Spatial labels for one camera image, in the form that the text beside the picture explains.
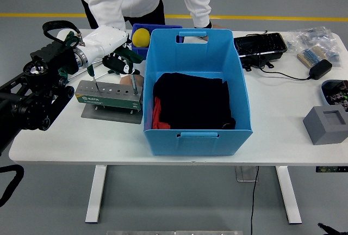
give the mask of red cloth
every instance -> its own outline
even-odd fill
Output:
[[[160,113],[161,113],[161,100],[158,97],[155,97],[153,114],[152,114],[152,129],[170,129],[170,125],[168,123],[159,121]]]

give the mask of plastic bag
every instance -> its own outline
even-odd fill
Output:
[[[284,36],[284,40],[287,44],[288,53],[299,54],[313,47],[319,47],[321,51],[324,52],[325,59],[327,59],[333,67],[341,68],[337,41],[333,37],[331,30],[325,27],[289,31],[289,33]]]

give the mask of yellow ball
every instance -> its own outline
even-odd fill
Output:
[[[135,47],[148,47],[150,44],[150,33],[145,28],[137,29],[133,36],[132,42]]]

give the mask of yellow floor line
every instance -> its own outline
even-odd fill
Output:
[[[79,13],[0,13],[0,17],[86,17]],[[191,19],[190,15],[165,15],[166,18]],[[248,15],[210,15],[210,19],[220,20],[276,20],[276,21],[330,21],[348,22],[348,17],[315,17],[315,16],[248,16]]]

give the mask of gray foam block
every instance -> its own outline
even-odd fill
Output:
[[[338,144],[348,137],[348,113],[340,104],[313,107],[303,123],[314,145]]]

